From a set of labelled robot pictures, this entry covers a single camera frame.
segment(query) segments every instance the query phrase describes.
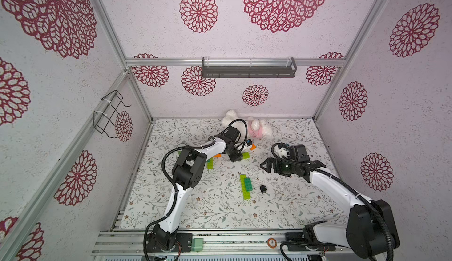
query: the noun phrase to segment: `white robotic arm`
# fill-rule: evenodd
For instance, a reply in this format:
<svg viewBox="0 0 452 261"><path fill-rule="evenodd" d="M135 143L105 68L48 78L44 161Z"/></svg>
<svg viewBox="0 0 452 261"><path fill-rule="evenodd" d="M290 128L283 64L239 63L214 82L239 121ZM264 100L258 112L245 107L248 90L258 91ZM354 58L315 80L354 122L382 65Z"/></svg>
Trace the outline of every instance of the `white robotic arm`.
<svg viewBox="0 0 452 261"><path fill-rule="evenodd" d="M214 145L198 150L200 153L204 153L206 155L206 160L209 160L213 156L223 153L226 150L226 142L224 140L217 137L215 137L214 140ZM182 185L178 183L176 183L176 185L178 190L176 206L174 207L173 212L163 222L160 223L161 229L168 233L177 231L180 223L180 215L182 211L184 211L187 199L190 196L191 190L193 189L192 187L189 187L184 190L184 187ZM169 198L168 205L165 209L165 213L168 213L173 205L174 194L175 191L173 187L171 190L171 196Z"/></svg>
<svg viewBox="0 0 452 261"><path fill-rule="evenodd" d="M169 215L166 214L166 218L162 218L159 224L155 225L153 234L149 237L145 236L145 239L148 238L151 241L150 243L164 251L173 249L181 213L184 211L191 189L199 183L202 177L206 161L219 153L228 154L231 161L240 160L241 152L237 150L238 143L236 142L238 136L237 129L229 127L214 137L215 141L211 146L181 152L172 170L172 180L177 186L177 192L174 188L172 189L165 213L173 210ZM303 232L308 242L331 243L349 247L361 258L368 258L385 252L387 235L384 235L379 228L381 221L377 223L375 215L369 212L369 205L365 206L365 203L358 198L361 196L366 201L371 201L372 207L376 208L383 217L384 223L387 224L391 233L393 247L399 246L400 242L392 211L385 201L374 201L370 197L356 192L339 179L333 179L331 171L322 162L310 161L304 145L286 145L285 148L288 150L287 158L290 160L283 159L274 153L277 158L268 158L260 164L260 167L269 173L273 169L274 173L283 176L297 174L303 177L307 182L312 183L330 196L342 210L349 212L346 225L337 225L325 221L306 225Z"/></svg>

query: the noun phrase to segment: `black cable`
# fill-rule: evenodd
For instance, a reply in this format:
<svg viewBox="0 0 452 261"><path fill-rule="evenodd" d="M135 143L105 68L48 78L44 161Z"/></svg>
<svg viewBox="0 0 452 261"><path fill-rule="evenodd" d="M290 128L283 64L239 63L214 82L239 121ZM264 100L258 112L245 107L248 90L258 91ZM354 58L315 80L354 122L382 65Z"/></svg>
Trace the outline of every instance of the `black cable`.
<svg viewBox="0 0 452 261"><path fill-rule="evenodd" d="M241 148L240 150L238 150L238 146L235 148L235 150L241 152L241 151L243 150L243 148L245 147L246 138L248 137L248 125L246 124L246 122L245 122L244 119L235 119L234 121L232 121L232 122L229 123L228 127L231 127L231 125L232 125L233 123L238 122L238 121L243 122L243 124L245 125L245 138L243 139L242 148Z"/></svg>
<svg viewBox="0 0 452 261"><path fill-rule="evenodd" d="M279 246L279 250L281 251L281 254L284 256L284 258L287 261L292 261L292 259L289 258L289 256L287 256L284 253L283 250L283 246L287 245L287 244L293 244L293 245L301 245L301 246L314 246L314 247L326 247L326 246L337 246L336 244L332 244L332 243L308 243L308 242L296 242L296 241L283 241L281 242L281 245Z"/></svg>
<svg viewBox="0 0 452 261"><path fill-rule="evenodd" d="M305 169L308 169L308 170L311 170L311 171L316 171L316 172L319 172L319 173L321 173L323 175L326 175L326 176L330 177L331 179L337 181L339 184L341 184L343 187L345 187L347 190L349 190L354 196L356 196L360 201L362 201L364 203L365 207L370 210L370 212L372 213L372 215L376 219L377 223L380 225L381 230L383 231L383 234L385 236L385 241L386 241L386 250L387 250L386 261L392 261L394 259L394 246L392 245L392 237L391 237L391 233L389 232L388 226L385 223L385 220L383 219L383 217L381 217L380 213L378 213L378 211L375 209L375 207L372 206L372 204L370 204L369 201L367 201L363 196L359 195L359 193L356 190L354 190L351 186L347 185L344 181L342 181L341 179L339 179L336 176L333 176L332 174L330 174L328 172L325 172L323 170L319 170L317 168L313 168L313 167L311 167L311 166L309 166L308 164L305 164L305 163L298 163L298 162L295 162L295 161L289 161L289 160L286 160L286 159L283 159L283 158L279 157L274 151L274 148L276 146L286 147L286 145L283 144L283 143L276 143L276 144L272 145L271 152L272 152L274 157L278 158L282 162L290 163L290 164L297 165L297 166L301 166L301 167L303 167Z"/></svg>
<svg viewBox="0 0 452 261"><path fill-rule="evenodd" d="M146 241L147 241L147 232L149 231L149 228L152 225L158 224L161 221L165 220L167 217L164 216L158 220L155 220L154 222L150 223L149 225L147 225L146 229L144 230L144 240L143 240L143 252L144 252L144 257L146 258L146 261L150 261L149 260L149 256L147 255L147 246L146 246Z"/></svg>
<svg viewBox="0 0 452 261"><path fill-rule="evenodd" d="M165 220L165 219L173 212L174 207L176 206L176 202L177 202L177 185L176 185L176 183L174 182L173 178L167 173L167 171L166 171L166 169L165 169L165 162L166 162L167 158L168 158L173 152L176 152L176 151L178 151L178 150L183 150L183 149L204 149L204 148L211 147L212 145L215 144L215 138L212 137L212 136L210 136L210 137L209 137L209 140L212 140L212 142L209 143L209 144L207 144L207 145L204 145L204 146L181 146L181 147L176 147L176 148L174 148L174 149L168 151L168 152L163 156L162 164L161 164L161 166L162 166L162 172L163 172L163 174L165 175L165 177L166 177L166 178L171 182L171 184L173 185L173 188L174 188L174 198L173 198L173 204L171 205L171 208L169 209L168 213L166 213L166 216L163 216L162 218L160 218L160 219L158 219L158 220L155 220L154 222L148 224L147 227L146 227L146 229L145 229L145 231L144 231L143 251L144 251L144 256L145 256L145 258L146 258L146 261L150 261L150 260L149 260L149 256L148 256L148 254L147 254L147 248L146 248L147 233L148 233L148 231L149 231L149 228L150 228L152 225L155 225L155 224L157 224L157 223L160 223L161 221L164 221L164 220Z"/></svg>

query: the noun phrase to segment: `enclosure wall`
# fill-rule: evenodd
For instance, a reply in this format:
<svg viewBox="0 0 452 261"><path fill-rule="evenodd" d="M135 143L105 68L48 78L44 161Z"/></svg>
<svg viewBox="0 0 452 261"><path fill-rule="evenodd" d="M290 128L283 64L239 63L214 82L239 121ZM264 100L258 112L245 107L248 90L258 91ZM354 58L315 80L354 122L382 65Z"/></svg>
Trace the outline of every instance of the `enclosure wall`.
<svg viewBox="0 0 452 261"><path fill-rule="evenodd" d="M387 201L395 260L450 258L452 0L390 0L317 119L342 178Z"/></svg>
<svg viewBox="0 0 452 261"><path fill-rule="evenodd" d="M130 58L342 58L373 2L102 1ZM202 79L200 66L132 71L154 117L223 117L231 108L243 116L311 117L336 67L299 66L294 78L278 79Z"/></svg>
<svg viewBox="0 0 452 261"><path fill-rule="evenodd" d="M89 0L1 1L0 242L123 70ZM128 94L131 109L140 113L132 115L133 145L128 150L115 147L111 154L109 145L89 143L98 177L93 177L92 170L71 170L67 178L75 172L76 179L87 185L72 180L72 197L64 203L76 205L57 203L59 209L40 219L29 236L36 247L33 258L42 253L47 257L39 260L70 260L54 253L69 252L69 248L79 254L87 252L92 246L90 234L109 229L145 131L139 104ZM92 222L93 217L102 222ZM26 258L23 254L18 259Z"/></svg>

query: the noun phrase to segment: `black motor joint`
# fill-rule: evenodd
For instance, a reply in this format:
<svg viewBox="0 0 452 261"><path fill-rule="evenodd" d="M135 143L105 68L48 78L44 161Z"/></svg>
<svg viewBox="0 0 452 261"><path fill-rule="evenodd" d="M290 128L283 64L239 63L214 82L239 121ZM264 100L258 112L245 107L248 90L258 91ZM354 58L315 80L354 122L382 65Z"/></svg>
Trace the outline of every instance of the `black motor joint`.
<svg viewBox="0 0 452 261"><path fill-rule="evenodd" d="M288 154L286 159L289 161L306 164L306 166L310 168L326 167L324 163L318 160L311 161L304 145L289 146L287 144L281 143L278 145L278 147L284 147L287 149ZM307 182L310 182L310 169L303 168L299 165L291 164L288 162L283 162L279 158L269 157L260 164L260 167L267 173L271 173L273 169L273 173L275 174L280 174L286 177L290 177L292 174L296 174L299 177L304 178Z"/></svg>

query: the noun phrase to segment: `floral tablecloth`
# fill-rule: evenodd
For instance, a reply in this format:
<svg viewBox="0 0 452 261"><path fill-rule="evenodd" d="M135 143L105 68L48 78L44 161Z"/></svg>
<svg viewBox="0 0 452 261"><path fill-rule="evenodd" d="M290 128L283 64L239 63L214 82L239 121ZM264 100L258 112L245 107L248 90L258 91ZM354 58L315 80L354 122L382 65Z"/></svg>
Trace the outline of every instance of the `floral tablecloth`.
<svg viewBox="0 0 452 261"><path fill-rule="evenodd" d="M347 213L331 198L296 175L269 174L259 164L271 156L275 142L303 143L311 160L322 161L335 173L331 159L311 119L270 119L273 137L254 141L250 158L229 161L214 158L213 169L204 169L181 217L180 228L277 229L302 228L318 220L344 224ZM223 130L221 119L160 119L155 122L146 153L133 185L120 228L143 229L163 216L171 184L161 171L161 158L180 143L202 144ZM170 173L177 154L167 160ZM251 178L250 200L243 200L240 174ZM267 187L262 194L261 185Z"/></svg>

